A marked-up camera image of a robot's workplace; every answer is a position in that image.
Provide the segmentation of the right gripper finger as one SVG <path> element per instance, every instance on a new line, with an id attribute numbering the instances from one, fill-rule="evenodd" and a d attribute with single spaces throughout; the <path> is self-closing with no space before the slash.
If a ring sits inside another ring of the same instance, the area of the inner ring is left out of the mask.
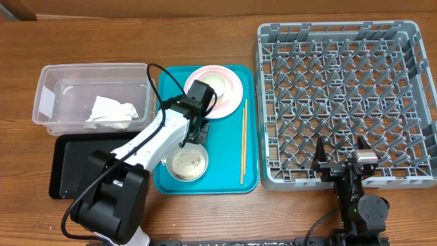
<path id="1" fill-rule="evenodd" d="M 357 138 L 357 149 L 358 150 L 370 150 L 371 146 L 367 143 L 365 138 L 362 135 L 359 135 Z"/>
<path id="2" fill-rule="evenodd" d="M 314 163 L 327 163 L 328 158 L 326 156 L 326 151 L 324 149 L 324 138 L 322 136 L 318 137 L 315 154 L 314 154 Z"/>

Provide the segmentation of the grey bowl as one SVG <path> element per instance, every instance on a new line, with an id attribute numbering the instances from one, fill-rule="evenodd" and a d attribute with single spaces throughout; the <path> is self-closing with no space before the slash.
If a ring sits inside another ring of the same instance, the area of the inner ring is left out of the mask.
<path id="1" fill-rule="evenodd" d="M 170 150 L 165 165 L 175 179 L 192 182 L 204 175 L 208 161 L 208 153 L 201 144 L 186 143 L 183 148 L 176 146 Z"/>

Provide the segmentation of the white napkin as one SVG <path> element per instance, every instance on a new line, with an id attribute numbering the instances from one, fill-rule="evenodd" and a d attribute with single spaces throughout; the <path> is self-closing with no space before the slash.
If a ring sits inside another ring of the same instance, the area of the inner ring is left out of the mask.
<path id="1" fill-rule="evenodd" d="M 130 121 L 138 117 L 136 108 L 131 103 L 120 103 L 111 98 L 97 96 L 90 117 L 85 121 L 86 128 L 97 125 L 115 129 L 125 129 Z"/>

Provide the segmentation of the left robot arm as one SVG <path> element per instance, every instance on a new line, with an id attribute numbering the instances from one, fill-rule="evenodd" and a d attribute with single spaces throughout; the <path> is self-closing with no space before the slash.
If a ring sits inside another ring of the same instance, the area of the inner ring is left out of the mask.
<path id="1" fill-rule="evenodd" d="M 80 195 L 64 218 L 104 245 L 151 245 L 141 229 L 150 173 L 173 148 L 197 140 L 217 95 L 196 80 L 188 91 L 160 104 L 155 119 L 128 143 L 89 155 Z"/>

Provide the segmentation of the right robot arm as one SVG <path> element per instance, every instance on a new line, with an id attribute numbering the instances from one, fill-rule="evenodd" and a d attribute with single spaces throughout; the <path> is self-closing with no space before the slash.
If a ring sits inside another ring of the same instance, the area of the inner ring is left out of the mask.
<path id="1" fill-rule="evenodd" d="M 383 197 L 365 194 L 363 177 L 375 174 L 380 157 L 358 137 L 353 155 L 331 164 L 324 149 L 324 138 L 318 137 L 311 169 L 321 173 L 321 181 L 333 183 L 341 213 L 342 228 L 333 230 L 325 245 L 388 245 L 380 233 L 386 230 L 390 204 Z"/>

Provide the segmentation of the grey dishwasher rack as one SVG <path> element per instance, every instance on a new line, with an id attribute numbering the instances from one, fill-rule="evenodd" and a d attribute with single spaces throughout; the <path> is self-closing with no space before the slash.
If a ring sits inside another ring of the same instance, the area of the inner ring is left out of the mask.
<path id="1" fill-rule="evenodd" d="M 380 162 L 366 187 L 436 184 L 436 86 L 411 20 L 265 23 L 255 47 L 260 179 L 270 191 L 328 188 L 312 171 L 363 136 Z"/>

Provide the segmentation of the pink plate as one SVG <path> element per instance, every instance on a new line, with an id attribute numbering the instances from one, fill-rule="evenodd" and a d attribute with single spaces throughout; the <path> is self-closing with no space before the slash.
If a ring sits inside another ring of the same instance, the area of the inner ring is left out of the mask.
<path id="1" fill-rule="evenodd" d="M 231 113 L 233 113 L 239 107 L 243 97 L 243 85 L 240 78 L 235 72 L 233 72 L 229 68 L 219 65 L 202 66 L 201 68 L 196 69 L 187 78 L 186 83 L 184 85 L 184 91 L 188 92 L 194 80 L 198 80 L 199 76 L 202 73 L 209 70 L 218 70 L 224 72 L 227 75 L 229 75 L 232 80 L 233 89 L 231 90 L 230 99 L 225 104 L 221 104 L 221 105 L 215 104 L 214 108 L 206 116 L 208 119 L 224 118 L 230 115 Z"/>

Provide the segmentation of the pale green cup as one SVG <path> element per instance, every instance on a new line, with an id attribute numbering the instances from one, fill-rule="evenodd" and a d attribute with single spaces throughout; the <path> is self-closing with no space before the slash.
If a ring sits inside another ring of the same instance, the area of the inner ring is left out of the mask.
<path id="1" fill-rule="evenodd" d="M 225 93 L 225 79 L 216 73 L 210 73 L 201 78 L 201 81 L 207 83 L 212 87 L 218 96 L 218 99 L 222 99 Z"/>

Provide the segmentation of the white rice leftovers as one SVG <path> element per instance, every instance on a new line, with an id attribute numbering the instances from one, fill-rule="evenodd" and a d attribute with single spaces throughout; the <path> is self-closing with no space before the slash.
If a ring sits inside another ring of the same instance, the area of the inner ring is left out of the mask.
<path id="1" fill-rule="evenodd" d="M 198 150 L 179 151 L 173 158 L 171 170 L 175 176 L 184 181 L 197 179 L 204 173 L 206 161 Z"/>

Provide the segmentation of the pink bowl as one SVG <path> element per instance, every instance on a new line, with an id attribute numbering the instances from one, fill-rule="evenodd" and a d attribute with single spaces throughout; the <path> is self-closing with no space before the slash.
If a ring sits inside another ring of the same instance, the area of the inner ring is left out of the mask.
<path id="1" fill-rule="evenodd" d="M 233 89 L 231 77 L 229 75 L 227 75 L 226 73 L 218 71 L 218 70 L 209 70 L 209 71 L 206 71 L 206 72 L 202 73 L 199 76 L 198 80 L 201 81 L 201 78 L 203 76 L 205 76 L 207 74 L 210 74 L 210 73 L 219 74 L 219 75 L 221 75 L 225 79 L 225 93 L 223 94 L 222 99 L 218 99 L 218 101 L 217 101 L 218 105 L 225 104 L 230 99 L 230 97 L 231 97 L 231 90 Z"/>

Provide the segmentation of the teal serving tray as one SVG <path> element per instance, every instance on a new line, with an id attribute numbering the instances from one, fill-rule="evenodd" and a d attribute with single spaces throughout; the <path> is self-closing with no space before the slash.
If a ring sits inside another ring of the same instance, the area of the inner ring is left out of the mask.
<path id="1" fill-rule="evenodd" d="M 242 82 L 243 97 L 230 115 L 211 119 L 204 148 L 208 153 L 208 168 L 202 177 L 190 182 L 174 178 L 167 167 L 154 169 L 154 185 L 166 195 L 199 195 L 248 193 L 259 181 L 257 107 L 253 73 L 243 65 L 226 65 Z M 242 114 L 248 107 L 246 173 L 241 174 Z"/>

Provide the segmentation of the right wooden chopstick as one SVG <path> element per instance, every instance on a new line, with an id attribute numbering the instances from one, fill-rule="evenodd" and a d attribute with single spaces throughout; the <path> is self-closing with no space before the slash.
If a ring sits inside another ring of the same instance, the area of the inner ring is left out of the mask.
<path id="1" fill-rule="evenodd" d="M 247 146 L 246 146 L 246 137 L 247 137 L 247 109 L 248 109 L 248 102 L 247 102 L 247 99 L 245 99 L 245 101 L 244 101 L 244 118 L 243 118 L 243 120 L 244 120 L 244 122 L 243 122 L 243 133 L 244 133 L 244 135 L 243 135 L 243 144 L 244 144 L 244 150 L 243 150 L 243 172 L 244 172 L 244 175 L 245 175 L 245 173 L 246 173 L 246 149 L 247 149 Z"/>

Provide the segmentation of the wooden chopstick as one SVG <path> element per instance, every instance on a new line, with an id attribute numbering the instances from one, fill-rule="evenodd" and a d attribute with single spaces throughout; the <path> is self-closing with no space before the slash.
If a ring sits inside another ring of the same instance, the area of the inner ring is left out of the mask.
<path id="1" fill-rule="evenodd" d="M 244 144 L 244 150 L 243 150 L 243 172 L 244 172 L 244 175 L 245 175 L 245 173 L 246 173 L 246 149 L 247 149 L 247 146 L 246 146 L 246 137 L 247 137 L 247 109 L 248 109 L 248 102 L 247 102 L 247 99 L 245 99 L 245 101 L 244 101 L 244 118 L 243 118 L 243 120 L 244 120 L 244 122 L 243 122 L 243 133 L 244 133 L 244 135 L 243 135 L 243 144 Z"/>
<path id="2" fill-rule="evenodd" d="M 245 107 L 242 111 L 242 131 L 241 131 L 241 158 L 240 158 L 240 184 L 244 182 L 244 130 L 245 130 Z"/>

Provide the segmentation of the left wooden chopstick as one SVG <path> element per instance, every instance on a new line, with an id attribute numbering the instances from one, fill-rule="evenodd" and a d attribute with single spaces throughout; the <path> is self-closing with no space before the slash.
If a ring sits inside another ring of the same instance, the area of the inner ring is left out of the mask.
<path id="1" fill-rule="evenodd" d="M 241 131 L 241 158 L 240 158 L 240 184 L 244 182 L 244 130 L 245 130 L 245 107 L 242 111 L 242 131 Z"/>

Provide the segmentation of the clear plastic bin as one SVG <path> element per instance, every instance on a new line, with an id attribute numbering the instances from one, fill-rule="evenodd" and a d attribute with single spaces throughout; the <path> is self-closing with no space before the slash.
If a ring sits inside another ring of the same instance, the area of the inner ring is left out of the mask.
<path id="1" fill-rule="evenodd" d="M 43 67 L 36 89 L 32 120 L 51 135 L 143 130 L 156 115 L 153 80 L 144 63 L 61 64 Z M 131 103 L 138 117 L 125 129 L 86 128 L 97 96 Z"/>

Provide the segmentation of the black plastic tray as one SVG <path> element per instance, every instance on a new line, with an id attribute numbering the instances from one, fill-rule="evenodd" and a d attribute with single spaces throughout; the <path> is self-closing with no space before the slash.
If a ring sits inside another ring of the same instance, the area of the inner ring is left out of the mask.
<path id="1" fill-rule="evenodd" d="M 81 175 L 92 152 L 112 150 L 133 139 L 137 132 L 61 135 L 56 139 L 48 194 L 54 200 L 78 195 Z"/>

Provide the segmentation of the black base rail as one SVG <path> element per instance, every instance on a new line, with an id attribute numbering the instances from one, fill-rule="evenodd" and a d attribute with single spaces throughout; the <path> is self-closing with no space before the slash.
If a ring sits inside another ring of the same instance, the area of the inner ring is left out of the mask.
<path id="1" fill-rule="evenodd" d="M 266 240 L 266 241 L 152 241 L 151 246 L 329 246 L 334 243 L 329 243 L 327 238 L 310 237 L 305 243 L 304 237 L 296 237 L 292 240 Z"/>

